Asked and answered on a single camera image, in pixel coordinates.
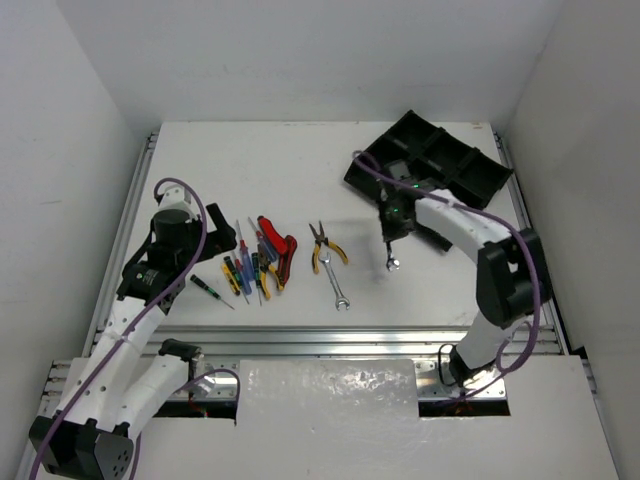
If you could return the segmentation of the blue red screwdriver large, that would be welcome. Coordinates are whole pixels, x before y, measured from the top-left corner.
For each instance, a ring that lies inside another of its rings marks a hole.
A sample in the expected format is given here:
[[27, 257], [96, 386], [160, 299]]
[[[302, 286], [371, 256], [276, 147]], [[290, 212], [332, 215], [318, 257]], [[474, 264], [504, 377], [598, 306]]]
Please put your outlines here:
[[243, 267], [244, 277], [247, 283], [250, 283], [251, 280], [253, 279], [253, 267], [251, 262], [251, 256], [250, 256], [248, 247], [246, 245], [246, 242], [244, 241], [239, 221], [236, 221], [236, 229], [237, 229], [239, 242], [240, 242], [240, 253], [242, 258], [241, 263]]

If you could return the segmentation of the small silver wrench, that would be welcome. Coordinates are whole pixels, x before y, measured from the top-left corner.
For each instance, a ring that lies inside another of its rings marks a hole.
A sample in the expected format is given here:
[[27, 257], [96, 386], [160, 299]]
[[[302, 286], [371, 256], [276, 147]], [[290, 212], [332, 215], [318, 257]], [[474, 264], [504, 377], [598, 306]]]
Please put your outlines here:
[[388, 271], [397, 270], [400, 266], [400, 263], [394, 256], [391, 242], [386, 243], [386, 253], [387, 253], [387, 260], [386, 260], [387, 270]]

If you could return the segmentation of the yellow combination pliers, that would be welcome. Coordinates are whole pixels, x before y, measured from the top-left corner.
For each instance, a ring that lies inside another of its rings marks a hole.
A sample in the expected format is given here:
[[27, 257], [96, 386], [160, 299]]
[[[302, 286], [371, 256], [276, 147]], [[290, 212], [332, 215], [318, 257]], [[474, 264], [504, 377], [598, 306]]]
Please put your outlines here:
[[258, 247], [257, 254], [260, 269], [261, 290], [264, 294], [265, 299], [270, 300], [271, 292], [268, 288], [268, 278], [271, 277], [274, 280], [278, 292], [282, 292], [284, 290], [284, 285], [282, 284], [280, 276], [278, 275], [276, 268], [267, 256], [267, 252], [263, 246]]

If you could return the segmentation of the yellow needle-nose pliers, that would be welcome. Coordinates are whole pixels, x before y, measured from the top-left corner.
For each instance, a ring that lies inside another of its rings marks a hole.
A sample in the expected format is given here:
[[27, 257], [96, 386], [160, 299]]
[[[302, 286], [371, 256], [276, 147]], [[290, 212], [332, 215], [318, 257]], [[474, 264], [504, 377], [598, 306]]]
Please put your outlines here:
[[345, 251], [335, 242], [331, 241], [325, 234], [324, 226], [321, 221], [318, 222], [318, 227], [313, 224], [309, 224], [309, 228], [314, 237], [315, 246], [311, 257], [311, 265], [314, 274], [319, 273], [319, 255], [323, 248], [332, 250], [337, 253], [344, 265], [349, 264], [349, 258]]

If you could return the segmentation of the large silver open-end wrench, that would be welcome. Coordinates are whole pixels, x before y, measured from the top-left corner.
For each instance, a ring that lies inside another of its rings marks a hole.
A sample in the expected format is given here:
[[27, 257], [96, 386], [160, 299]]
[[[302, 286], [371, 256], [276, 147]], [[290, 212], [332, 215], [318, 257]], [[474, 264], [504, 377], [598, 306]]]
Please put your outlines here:
[[349, 299], [343, 294], [339, 282], [337, 280], [337, 277], [334, 273], [332, 264], [331, 264], [331, 255], [329, 253], [326, 254], [321, 254], [319, 256], [319, 261], [322, 263], [322, 265], [324, 266], [324, 269], [327, 273], [327, 276], [329, 278], [329, 282], [332, 286], [332, 289], [334, 291], [335, 294], [335, 308], [337, 311], [348, 311], [350, 309], [350, 301]]

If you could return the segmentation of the red black utility knife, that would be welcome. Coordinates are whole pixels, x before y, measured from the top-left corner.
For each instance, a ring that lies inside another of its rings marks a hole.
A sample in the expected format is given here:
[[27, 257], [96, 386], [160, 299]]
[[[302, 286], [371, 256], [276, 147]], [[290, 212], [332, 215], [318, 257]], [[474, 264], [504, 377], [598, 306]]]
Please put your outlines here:
[[275, 251], [279, 255], [285, 254], [288, 249], [287, 244], [284, 238], [275, 229], [273, 223], [263, 215], [258, 216], [257, 220], [258, 220], [258, 225], [260, 226], [264, 236], [269, 241], [269, 243], [273, 246]]

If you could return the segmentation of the red black folding saw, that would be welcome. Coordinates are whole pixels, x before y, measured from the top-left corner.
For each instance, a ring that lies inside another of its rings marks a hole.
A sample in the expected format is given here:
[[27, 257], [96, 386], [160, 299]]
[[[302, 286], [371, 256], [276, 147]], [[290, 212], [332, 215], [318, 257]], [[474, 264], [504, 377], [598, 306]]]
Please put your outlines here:
[[297, 240], [292, 235], [287, 235], [284, 242], [286, 250], [284, 254], [280, 255], [277, 267], [277, 275], [282, 287], [285, 287], [289, 281], [293, 257], [298, 248]]

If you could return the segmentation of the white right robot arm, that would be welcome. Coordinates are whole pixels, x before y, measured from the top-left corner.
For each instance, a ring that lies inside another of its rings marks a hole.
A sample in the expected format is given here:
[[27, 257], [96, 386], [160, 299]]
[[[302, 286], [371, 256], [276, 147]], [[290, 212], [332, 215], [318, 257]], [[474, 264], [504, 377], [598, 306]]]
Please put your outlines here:
[[532, 228], [517, 230], [501, 218], [460, 204], [448, 190], [418, 198], [397, 188], [378, 188], [379, 220], [387, 267], [397, 261], [391, 243], [419, 226], [457, 247], [476, 265], [476, 315], [449, 353], [449, 378], [458, 387], [496, 364], [513, 332], [530, 317], [540, 324], [552, 287], [541, 239]]

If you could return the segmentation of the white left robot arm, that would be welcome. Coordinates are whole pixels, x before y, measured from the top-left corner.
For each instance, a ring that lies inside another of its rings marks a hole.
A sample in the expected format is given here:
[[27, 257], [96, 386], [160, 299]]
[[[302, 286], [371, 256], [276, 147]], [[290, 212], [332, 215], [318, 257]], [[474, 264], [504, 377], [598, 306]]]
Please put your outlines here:
[[75, 386], [52, 415], [37, 416], [30, 427], [32, 478], [40, 470], [68, 479], [134, 476], [142, 429], [194, 380], [200, 350], [168, 339], [137, 381], [133, 369], [194, 265], [236, 245], [217, 204], [193, 212], [186, 200], [159, 201], [147, 236], [124, 265], [105, 330]]

